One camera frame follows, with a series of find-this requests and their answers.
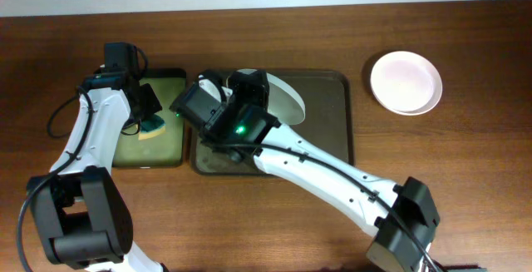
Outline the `light blue plate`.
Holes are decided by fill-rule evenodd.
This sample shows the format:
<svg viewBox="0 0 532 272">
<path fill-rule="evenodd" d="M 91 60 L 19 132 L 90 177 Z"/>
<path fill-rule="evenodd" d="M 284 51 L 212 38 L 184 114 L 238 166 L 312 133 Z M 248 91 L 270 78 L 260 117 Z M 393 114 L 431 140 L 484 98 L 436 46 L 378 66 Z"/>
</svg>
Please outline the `light blue plate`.
<svg viewBox="0 0 532 272">
<path fill-rule="evenodd" d="M 303 98 L 287 82 L 261 69 L 241 68 L 222 77 L 213 70 L 202 72 L 199 87 L 215 100 L 229 102 L 241 93 L 245 103 L 264 106 L 281 122 L 297 125 L 304 121 L 306 106 Z"/>
</svg>

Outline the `green yellow sponge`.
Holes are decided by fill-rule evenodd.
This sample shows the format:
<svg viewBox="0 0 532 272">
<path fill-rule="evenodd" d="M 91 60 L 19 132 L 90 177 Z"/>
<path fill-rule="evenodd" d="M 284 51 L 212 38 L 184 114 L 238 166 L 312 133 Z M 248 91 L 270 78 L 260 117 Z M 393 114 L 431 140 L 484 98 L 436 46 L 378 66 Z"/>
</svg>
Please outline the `green yellow sponge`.
<svg viewBox="0 0 532 272">
<path fill-rule="evenodd" d="M 166 124 L 163 118 L 153 115 L 142 121 L 139 126 L 138 140 L 148 140 L 162 135 L 166 130 Z"/>
</svg>

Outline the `pink plate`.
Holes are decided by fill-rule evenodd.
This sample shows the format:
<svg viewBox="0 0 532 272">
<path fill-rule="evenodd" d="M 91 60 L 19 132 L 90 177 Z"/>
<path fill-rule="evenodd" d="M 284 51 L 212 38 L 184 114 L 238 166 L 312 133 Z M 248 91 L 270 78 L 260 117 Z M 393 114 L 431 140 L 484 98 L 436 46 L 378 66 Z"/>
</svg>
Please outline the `pink plate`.
<svg viewBox="0 0 532 272">
<path fill-rule="evenodd" d="M 370 88 L 385 82 L 443 82 L 437 68 L 423 56 L 414 52 L 389 52 L 380 57 L 372 66 Z"/>
</svg>

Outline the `cream white plate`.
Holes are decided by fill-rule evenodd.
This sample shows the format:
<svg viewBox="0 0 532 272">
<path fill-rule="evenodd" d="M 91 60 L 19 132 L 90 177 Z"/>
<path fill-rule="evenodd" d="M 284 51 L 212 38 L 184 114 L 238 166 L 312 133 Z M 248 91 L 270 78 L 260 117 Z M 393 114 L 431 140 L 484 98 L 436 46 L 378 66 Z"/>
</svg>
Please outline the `cream white plate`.
<svg viewBox="0 0 532 272">
<path fill-rule="evenodd" d="M 419 116 L 433 110 L 441 100 L 441 82 L 377 83 L 372 91 L 378 103 L 401 116 Z"/>
</svg>

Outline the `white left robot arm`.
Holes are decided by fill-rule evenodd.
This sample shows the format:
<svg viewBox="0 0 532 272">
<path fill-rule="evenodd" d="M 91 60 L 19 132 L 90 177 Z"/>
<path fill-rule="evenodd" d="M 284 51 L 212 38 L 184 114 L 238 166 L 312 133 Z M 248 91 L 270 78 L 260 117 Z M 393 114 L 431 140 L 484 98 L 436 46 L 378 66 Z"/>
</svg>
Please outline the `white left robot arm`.
<svg viewBox="0 0 532 272">
<path fill-rule="evenodd" d="M 23 209 L 32 212 L 47 259 L 87 271 L 164 271 L 133 240 L 133 223 L 111 167 L 131 107 L 122 90 L 80 88 L 80 111 L 49 173 L 27 183 Z"/>
</svg>

